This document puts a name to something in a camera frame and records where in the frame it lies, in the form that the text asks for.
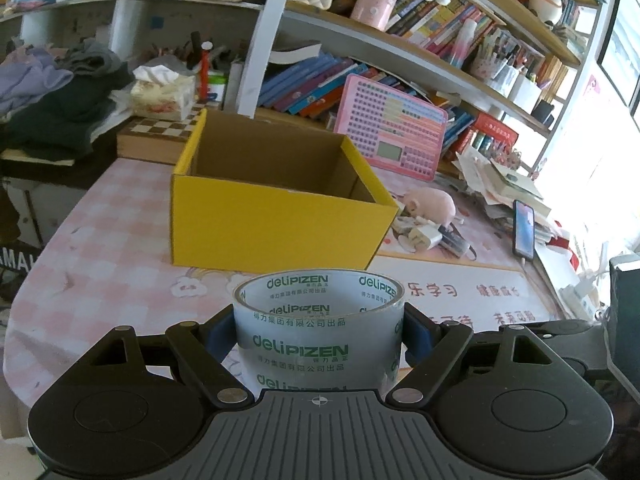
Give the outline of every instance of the pen holder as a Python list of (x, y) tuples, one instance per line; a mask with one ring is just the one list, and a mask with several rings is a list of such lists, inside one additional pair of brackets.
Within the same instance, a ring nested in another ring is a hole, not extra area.
[(493, 60), (490, 57), (476, 56), (469, 73), (499, 94), (507, 97), (520, 72), (513, 66), (505, 65), (505, 60)]
[(520, 71), (513, 66), (505, 66), (498, 75), (487, 81), (487, 85), (493, 88), (498, 94), (507, 97), (516, 83)]
[(509, 101), (522, 108), (527, 114), (530, 114), (535, 108), (541, 93), (542, 89), (538, 85), (520, 74), (516, 78), (511, 92), (509, 92)]

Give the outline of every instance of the tissue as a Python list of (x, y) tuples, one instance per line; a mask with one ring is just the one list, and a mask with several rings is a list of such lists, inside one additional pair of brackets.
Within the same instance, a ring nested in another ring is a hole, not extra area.
[(195, 77), (176, 59), (139, 66), (133, 71), (133, 114), (163, 121), (183, 121), (195, 102)]

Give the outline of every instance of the metal screw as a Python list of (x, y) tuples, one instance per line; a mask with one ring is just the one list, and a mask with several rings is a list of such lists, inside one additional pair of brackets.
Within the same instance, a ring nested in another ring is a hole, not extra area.
[(391, 395), (396, 402), (402, 402), (402, 404), (415, 404), (424, 397), (422, 392), (415, 388), (399, 388)]
[(218, 392), (218, 400), (225, 404), (237, 404), (248, 397), (246, 391), (240, 388), (225, 388)]

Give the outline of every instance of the yellow cardboard box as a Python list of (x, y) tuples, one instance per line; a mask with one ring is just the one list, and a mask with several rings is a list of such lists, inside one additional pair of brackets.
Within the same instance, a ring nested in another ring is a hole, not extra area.
[(365, 269), (398, 206), (348, 137), (202, 112), (172, 176), (174, 265)]

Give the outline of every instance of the chessboard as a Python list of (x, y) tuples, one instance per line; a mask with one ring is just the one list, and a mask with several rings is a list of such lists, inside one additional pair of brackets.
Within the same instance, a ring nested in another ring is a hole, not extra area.
[(191, 112), (183, 121), (133, 118), (116, 135), (118, 156), (161, 164), (175, 164), (203, 108), (202, 104), (193, 105)]

